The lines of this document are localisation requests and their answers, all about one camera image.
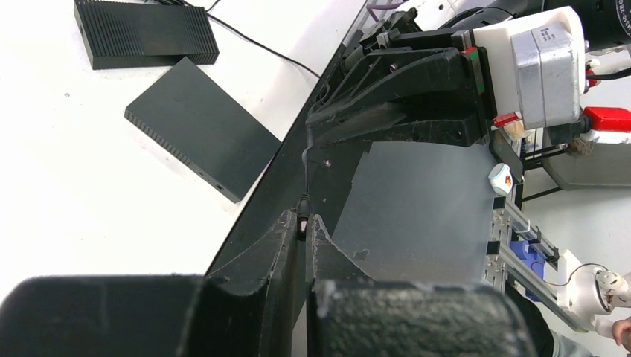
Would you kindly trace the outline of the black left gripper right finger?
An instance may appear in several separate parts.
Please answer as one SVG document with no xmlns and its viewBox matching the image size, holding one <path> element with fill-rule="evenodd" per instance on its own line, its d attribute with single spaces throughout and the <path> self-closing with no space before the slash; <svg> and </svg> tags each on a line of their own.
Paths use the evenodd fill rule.
<svg viewBox="0 0 631 357">
<path fill-rule="evenodd" d="M 485 284 L 377 282 L 306 224 L 309 356 L 535 356 L 522 315 Z"/>
</svg>

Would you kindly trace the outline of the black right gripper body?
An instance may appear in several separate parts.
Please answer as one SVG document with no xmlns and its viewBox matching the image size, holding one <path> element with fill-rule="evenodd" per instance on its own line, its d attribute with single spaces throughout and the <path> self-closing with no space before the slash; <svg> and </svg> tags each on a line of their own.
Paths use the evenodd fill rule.
<svg viewBox="0 0 631 357">
<path fill-rule="evenodd" d="M 444 22 L 436 30 L 424 30 L 416 24 L 416 10 L 398 10 L 363 33 L 358 47 L 345 57 L 345 76 L 352 67 L 372 52 L 391 48 L 430 50 L 455 48 L 463 57 L 466 86 L 452 91 L 419 94 L 386 103 L 414 105 L 471 106 L 488 116 L 489 127 L 496 116 L 496 103 L 485 48 L 478 47 L 473 31 L 499 21 L 497 10 L 467 10 Z"/>
</svg>

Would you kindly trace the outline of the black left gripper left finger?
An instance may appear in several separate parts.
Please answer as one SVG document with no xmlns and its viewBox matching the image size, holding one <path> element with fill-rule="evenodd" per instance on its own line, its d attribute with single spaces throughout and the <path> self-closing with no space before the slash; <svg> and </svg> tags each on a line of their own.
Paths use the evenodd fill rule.
<svg viewBox="0 0 631 357">
<path fill-rule="evenodd" d="M 288 356 L 295 212 L 208 276 L 34 277 L 1 305 L 3 356 Z"/>
</svg>

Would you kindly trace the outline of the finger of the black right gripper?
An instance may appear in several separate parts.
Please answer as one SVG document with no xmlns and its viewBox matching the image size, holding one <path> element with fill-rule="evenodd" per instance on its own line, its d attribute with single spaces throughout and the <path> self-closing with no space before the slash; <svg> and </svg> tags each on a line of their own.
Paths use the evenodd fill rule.
<svg viewBox="0 0 631 357">
<path fill-rule="evenodd" d="M 320 115 L 350 116 L 388 101 L 465 86 L 463 57 L 455 48 L 378 50 L 352 67 Z"/>
<path fill-rule="evenodd" d="M 488 136 L 489 121 L 471 106 L 384 103 L 311 128 L 317 147 L 390 141 L 470 147 Z"/>
</svg>

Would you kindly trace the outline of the black Mercury switch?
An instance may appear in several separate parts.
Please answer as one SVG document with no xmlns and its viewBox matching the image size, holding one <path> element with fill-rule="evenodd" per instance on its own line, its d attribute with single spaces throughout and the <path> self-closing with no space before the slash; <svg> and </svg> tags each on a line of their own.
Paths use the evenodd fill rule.
<svg viewBox="0 0 631 357">
<path fill-rule="evenodd" d="M 188 58 L 126 107 L 124 117 L 231 202 L 240 202 L 281 143 Z"/>
</svg>

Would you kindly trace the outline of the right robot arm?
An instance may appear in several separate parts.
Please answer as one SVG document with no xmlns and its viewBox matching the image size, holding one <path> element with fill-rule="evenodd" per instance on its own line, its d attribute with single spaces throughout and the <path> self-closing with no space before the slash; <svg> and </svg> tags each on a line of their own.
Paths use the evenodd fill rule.
<svg viewBox="0 0 631 357">
<path fill-rule="evenodd" d="M 622 109 L 590 109 L 592 86 L 630 75 L 591 52 L 630 43 L 628 1 L 459 1 L 393 6 L 341 63 L 343 79 L 305 123 L 307 143 L 415 141 L 468 147 L 494 130 L 552 141 L 627 132 Z"/>
</svg>

